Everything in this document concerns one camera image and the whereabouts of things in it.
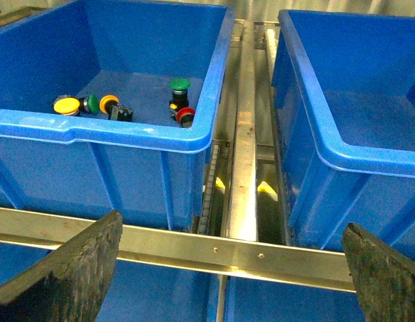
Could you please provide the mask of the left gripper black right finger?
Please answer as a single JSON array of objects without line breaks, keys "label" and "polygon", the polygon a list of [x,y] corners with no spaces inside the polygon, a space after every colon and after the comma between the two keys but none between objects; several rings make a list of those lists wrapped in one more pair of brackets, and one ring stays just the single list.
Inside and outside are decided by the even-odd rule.
[{"label": "left gripper black right finger", "polygon": [[415,262],[356,223],[342,245],[366,321],[415,321]]}]

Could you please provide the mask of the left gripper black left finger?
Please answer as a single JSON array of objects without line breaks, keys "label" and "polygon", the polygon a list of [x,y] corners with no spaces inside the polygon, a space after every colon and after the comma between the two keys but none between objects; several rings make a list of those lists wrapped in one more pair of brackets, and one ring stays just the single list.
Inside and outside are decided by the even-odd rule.
[{"label": "left gripper black left finger", "polygon": [[0,286],[0,321],[95,321],[123,232],[112,211]]}]

